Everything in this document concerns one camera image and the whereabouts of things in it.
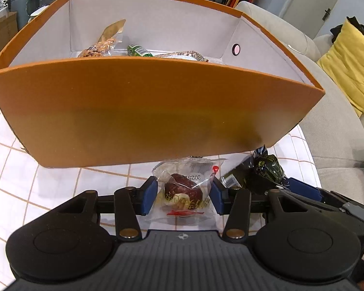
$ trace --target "door handle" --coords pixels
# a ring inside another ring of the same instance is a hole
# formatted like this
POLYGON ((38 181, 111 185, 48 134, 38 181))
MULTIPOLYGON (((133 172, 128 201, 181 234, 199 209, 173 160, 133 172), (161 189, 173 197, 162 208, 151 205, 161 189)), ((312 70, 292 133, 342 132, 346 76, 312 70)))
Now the door handle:
POLYGON ((328 8, 328 9, 326 9, 325 10, 325 15, 324 15, 324 17, 322 18, 322 20, 323 21, 326 21, 326 19, 329 17, 329 15, 330 15, 330 12, 331 12, 331 9, 330 8, 328 8))

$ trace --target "white checkered tablecloth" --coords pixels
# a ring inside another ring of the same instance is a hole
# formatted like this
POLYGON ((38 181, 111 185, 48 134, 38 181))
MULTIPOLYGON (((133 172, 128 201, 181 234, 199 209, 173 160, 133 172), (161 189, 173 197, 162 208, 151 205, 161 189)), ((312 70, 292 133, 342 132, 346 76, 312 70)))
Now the white checkered tablecloth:
MULTIPOLYGON (((321 187, 313 158, 299 126, 270 148, 269 153, 279 158, 286 176, 321 187)), ((250 152, 220 155, 227 159, 220 173, 231 170, 247 154, 250 152)), ((152 175, 151 171, 156 164, 157 162, 92 168, 44 168, 22 150, 22 145, 0 112, 0 290, 14 280, 5 255, 5 243, 13 231, 84 190, 95 189, 99 195, 110 195, 118 188, 140 187, 152 175)), ((201 219, 198 224, 193 220, 167 217, 151 223, 140 218, 139 222, 144 232, 154 227, 170 230, 216 228, 222 232, 226 223, 226 217, 215 215, 201 219)), ((115 233, 112 215, 102 215, 101 225, 108 232, 115 233)), ((252 215, 250 233, 256 232, 261 226, 261 215, 252 215)))

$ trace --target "brass screw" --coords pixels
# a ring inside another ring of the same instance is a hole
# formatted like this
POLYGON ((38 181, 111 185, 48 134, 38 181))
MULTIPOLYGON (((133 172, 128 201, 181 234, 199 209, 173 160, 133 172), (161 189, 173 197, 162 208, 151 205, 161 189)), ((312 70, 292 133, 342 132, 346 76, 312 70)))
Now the brass screw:
POLYGON ((134 239, 139 235, 139 232, 134 228, 124 228, 119 232, 119 235, 125 239, 134 239))
POLYGON ((227 231, 227 237, 231 239, 242 239, 245 236, 245 232, 239 228, 230 228, 227 231))

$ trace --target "sofa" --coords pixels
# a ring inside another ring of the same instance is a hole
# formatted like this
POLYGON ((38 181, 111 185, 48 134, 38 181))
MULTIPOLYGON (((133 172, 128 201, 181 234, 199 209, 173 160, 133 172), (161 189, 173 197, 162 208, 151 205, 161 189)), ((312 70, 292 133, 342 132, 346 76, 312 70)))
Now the sofa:
POLYGON ((332 46, 332 35, 312 40, 283 19, 245 1, 236 9, 287 46, 325 89, 325 96, 300 126, 322 187, 364 204, 364 114, 357 116, 338 86, 316 64, 332 46))

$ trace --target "storage box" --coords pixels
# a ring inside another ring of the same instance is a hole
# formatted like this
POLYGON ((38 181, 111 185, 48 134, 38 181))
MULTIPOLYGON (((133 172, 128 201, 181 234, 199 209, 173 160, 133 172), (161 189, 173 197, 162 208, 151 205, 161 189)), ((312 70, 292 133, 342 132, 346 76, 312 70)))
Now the storage box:
POLYGON ((16 12, 0 18, 0 51, 17 33, 16 12))
POLYGON ((47 167, 272 146, 323 95, 263 27, 207 0, 57 0, 0 53, 0 108, 47 167), (123 18, 117 56, 76 58, 123 18), (217 63, 127 57, 131 43, 217 63))

